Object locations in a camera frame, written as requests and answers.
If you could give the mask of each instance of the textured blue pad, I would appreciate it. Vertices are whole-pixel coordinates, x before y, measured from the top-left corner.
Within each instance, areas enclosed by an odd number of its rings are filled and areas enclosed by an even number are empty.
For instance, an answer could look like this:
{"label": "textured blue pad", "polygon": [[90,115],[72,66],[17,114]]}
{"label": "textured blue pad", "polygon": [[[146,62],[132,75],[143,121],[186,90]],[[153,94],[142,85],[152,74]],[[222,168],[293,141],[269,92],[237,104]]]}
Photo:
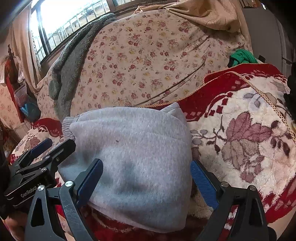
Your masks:
{"label": "textured blue pad", "polygon": [[190,171],[192,178],[198,190],[201,192],[206,204],[215,210],[219,205],[216,196],[216,189],[196,161],[191,162]]}
{"label": "textured blue pad", "polygon": [[52,140],[47,138],[43,142],[39,143],[30,151],[30,158],[33,160],[39,157],[42,153],[48,150],[52,146]]}
{"label": "textured blue pad", "polygon": [[98,181],[103,174],[103,162],[100,159],[95,159],[88,169],[84,172],[86,176],[81,185],[77,189],[76,206],[81,208],[86,205],[91,197]]}

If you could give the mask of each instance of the window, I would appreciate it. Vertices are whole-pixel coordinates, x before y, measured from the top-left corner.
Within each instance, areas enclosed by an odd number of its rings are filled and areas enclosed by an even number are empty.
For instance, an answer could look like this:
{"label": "window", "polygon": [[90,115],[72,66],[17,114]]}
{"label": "window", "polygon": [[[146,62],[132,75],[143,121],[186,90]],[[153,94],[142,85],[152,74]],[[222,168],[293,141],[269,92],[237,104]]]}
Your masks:
{"label": "window", "polygon": [[33,0],[30,27],[40,62],[88,22],[133,0]]}

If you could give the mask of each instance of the red and white blanket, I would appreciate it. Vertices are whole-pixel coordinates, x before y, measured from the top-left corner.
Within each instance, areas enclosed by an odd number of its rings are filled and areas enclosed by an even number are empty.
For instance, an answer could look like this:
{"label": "red and white blanket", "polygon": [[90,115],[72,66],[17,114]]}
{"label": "red and white blanket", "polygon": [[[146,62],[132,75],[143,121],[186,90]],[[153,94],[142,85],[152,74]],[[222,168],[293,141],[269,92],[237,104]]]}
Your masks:
{"label": "red and white blanket", "polygon": [[[205,76],[203,85],[178,100],[192,133],[192,154],[219,180],[234,187],[255,185],[267,222],[285,216],[296,205],[296,137],[283,93],[286,78],[269,64],[241,64]],[[147,106],[162,109],[170,103]],[[49,118],[37,121],[14,150],[13,162],[45,138],[64,141],[61,124]],[[58,185],[64,181],[56,174]],[[91,230],[101,240],[192,240],[212,213],[198,190],[193,190],[186,227],[158,234],[138,229],[82,209]],[[235,210],[225,229],[230,229]],[[68,229],[63,218],[62,225]]]}

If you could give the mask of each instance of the gray fleece fabric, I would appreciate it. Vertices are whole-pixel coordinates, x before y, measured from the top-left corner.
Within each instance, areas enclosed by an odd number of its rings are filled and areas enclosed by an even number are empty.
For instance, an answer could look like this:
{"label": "gray fleece fabric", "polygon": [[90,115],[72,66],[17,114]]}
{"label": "gray fleece fabric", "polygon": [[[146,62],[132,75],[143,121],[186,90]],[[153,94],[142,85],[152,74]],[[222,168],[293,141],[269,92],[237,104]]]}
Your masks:
{"label": "gray fleece fabric", "polygon": [[91,43],[98,31],[115,20],[116,16],[110,13],[88,23],[67,43],[52,67],[49,96],[55,102],[54,109],[61,121],[70,116],[71,102]]}
{"label": "gray fleece fabric", "polygon": [[89,204],[120,222],[166,233],[185,226],[191,192],[191,134],[177,103],[162,110],[113,107],[67,117],[76,151],[59,165],[74,180],[95,158],[104,171]]}

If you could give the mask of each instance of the floral blanket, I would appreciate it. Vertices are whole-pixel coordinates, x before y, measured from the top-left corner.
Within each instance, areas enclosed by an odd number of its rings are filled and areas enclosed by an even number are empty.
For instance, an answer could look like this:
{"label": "floral blanket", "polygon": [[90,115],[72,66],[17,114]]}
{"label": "floral blanket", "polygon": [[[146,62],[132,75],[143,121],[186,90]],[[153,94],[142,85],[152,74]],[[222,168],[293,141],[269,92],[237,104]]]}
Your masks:
{"label": "floral blanket", "polygon": [[[269,64],[241,64],[206,75],[202,82],[196,91],[177,101],[192,133],[193,158],[199,159],[220,181],[241,188],[255,185],[267,222],[285,216],[296,205],[296,136],[283,98],[283,93],[289,92],[286,78]],[[162,109],[169,104],[145,107]],[[12,161],[47,137],[55,145],[64,140],[58,121],[39,120],[14,150]],[[58,173],[56,179],[59,185],[63,184]],[[186,227],[169,234],[119,223],[90,207],[82,212],[102,241],[151,237],[192,240],[206,224],[212,209],[193,187]],[[235,213],[232,210],[225,230],[230,229]],[[65,220],[61,220],[67,230]]]}
{"label": "floral blanket", "polygon": [[[71,116],[113,106],[176,101],[202,85],[205,74],[227,68],[229,56],[246,48],[240,33],[217,31],[165,9],[108,24],[87,53]],[[55,118],[48,94],[51,69],[38,95],[41,118]]]}

